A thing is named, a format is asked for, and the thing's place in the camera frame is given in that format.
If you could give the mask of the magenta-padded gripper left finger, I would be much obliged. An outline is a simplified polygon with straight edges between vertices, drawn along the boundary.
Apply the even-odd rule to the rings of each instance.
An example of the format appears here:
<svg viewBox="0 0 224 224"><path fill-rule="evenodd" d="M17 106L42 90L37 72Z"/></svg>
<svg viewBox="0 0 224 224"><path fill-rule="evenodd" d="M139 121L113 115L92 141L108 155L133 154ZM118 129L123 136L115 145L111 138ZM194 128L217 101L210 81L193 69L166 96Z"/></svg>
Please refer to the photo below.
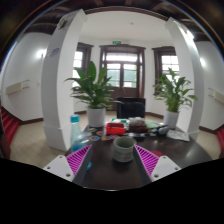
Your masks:
<svg viewBox="0 0 224 224"><path fill-rule="evenodd" d="M67 156L57 156L44 167L44 170L81 185L92 155L93 148L88 145Z"/></svg>

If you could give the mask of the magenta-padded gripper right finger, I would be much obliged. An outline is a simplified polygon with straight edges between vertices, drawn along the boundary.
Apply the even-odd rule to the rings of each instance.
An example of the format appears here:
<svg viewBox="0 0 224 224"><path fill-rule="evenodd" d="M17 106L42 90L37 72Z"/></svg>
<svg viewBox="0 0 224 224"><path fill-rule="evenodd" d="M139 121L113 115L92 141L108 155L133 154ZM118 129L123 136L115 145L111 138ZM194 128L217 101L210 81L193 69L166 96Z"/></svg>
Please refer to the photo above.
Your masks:
<svg viewBox="0 0 224 224"><path fill-rule="evenodd" d="M180 170L180 167L169 157L165 155L157 156L138 145L135 145L133 155L144 185Z"/></svg>

